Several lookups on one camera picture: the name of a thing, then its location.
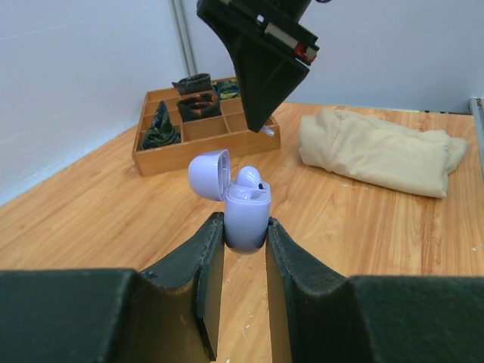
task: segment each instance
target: white wall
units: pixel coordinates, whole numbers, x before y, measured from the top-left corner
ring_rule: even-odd
[[[232,75],[197,0],[184,1],[199,71]],[[288,101],[467,112],[469,98],[484,95],[483,20],[482,0],[312,2],[300,23],[321,50]]]
[[[135,125],[185,75],[165,0],[0,6],[0,204]]]

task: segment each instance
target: wooden table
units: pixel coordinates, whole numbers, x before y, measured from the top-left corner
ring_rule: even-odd
[[[302,247],[343,275],[484,275],[484,184],[471,116],[355,109],[470,142],[434,200],[301,164],[297,130],[321,106],[282,104],[283,147],[231,161],[271,184],[271,215]],[[141,178],[131,129],[0,209],[0,268],[143,269],[222,210],[189,188],[185,170]],[[265,254],[225,257],[219,362],[271,362]]]

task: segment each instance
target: wooden tray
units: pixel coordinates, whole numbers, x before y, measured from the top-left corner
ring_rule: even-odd
[[[271,116],[266,123],[274,131],[273,136],[251,132],[247,128],[240,97],[221,101],[221,116],[183,123],[176,104],[181,99],[193,96],[180,96],[174,88],[146,93],[132,149],[140,175],[188,168],[196,156],[213,150],[228,149],[231,157],[243,157],[281,149],[281,133],[274,117]],[[161,101],[165,101],[170,121],[181,134],[181,143],[141,150],[144,133],[150,127]]]

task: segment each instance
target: beige cloth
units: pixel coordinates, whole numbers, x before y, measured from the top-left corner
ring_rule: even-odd
[[[469,144],[444,131],[421,132],[375,116],[322,110],[303,116],[302,162],[349,178],[427,197],[447,196],[448,174]]]

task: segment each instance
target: earbud case lid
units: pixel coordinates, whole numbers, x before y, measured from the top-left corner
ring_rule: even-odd
[[[223,201],[231,183],[228,150],[216,150],[195,157],[188,166],[188,182],[198,196]]]

